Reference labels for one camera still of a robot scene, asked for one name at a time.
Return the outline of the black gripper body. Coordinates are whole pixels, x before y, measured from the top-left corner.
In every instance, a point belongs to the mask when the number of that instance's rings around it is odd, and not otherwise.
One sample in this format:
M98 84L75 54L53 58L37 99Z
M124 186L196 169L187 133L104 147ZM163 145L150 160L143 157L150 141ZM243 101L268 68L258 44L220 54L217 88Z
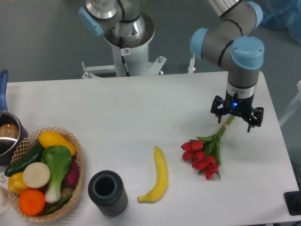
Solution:
M222 108L222 115L232 114L238 117L249 117L252 113L252 103L254 95L248 98L235 99L229 93L226 93Z

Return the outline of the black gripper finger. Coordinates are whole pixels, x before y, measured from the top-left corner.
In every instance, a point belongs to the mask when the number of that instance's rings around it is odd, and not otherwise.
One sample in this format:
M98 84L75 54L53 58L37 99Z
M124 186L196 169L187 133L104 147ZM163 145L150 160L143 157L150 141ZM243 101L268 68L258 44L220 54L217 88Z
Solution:
M249 133L251 128L260 127L263 121L264 108L257 107L247 109L243 111L242 118L244 121L248 123L247 132Z
M215 96L210 112L218 118L218 123L221 123L222 117L229 113L229 108L226 106L226 100L220 96Z

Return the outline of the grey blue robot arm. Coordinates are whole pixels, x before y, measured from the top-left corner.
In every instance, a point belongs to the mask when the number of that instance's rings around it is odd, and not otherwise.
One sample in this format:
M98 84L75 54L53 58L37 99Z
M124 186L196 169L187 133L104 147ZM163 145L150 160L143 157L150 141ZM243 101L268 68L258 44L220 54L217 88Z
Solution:
M241 117L249 128L261 126L263 108L252 106L264 44L250 33L262 21L261 7L251 1L212 0L209 2L222 23L213 30L200 28L190 40L193 56L218 65L228 72L225 98L215 97L211 113L221 118ZM155 29L152 19L141 11L138 0L88 0L78 15L95 36L104 36L111 45L118 77L153 75L148 44Z

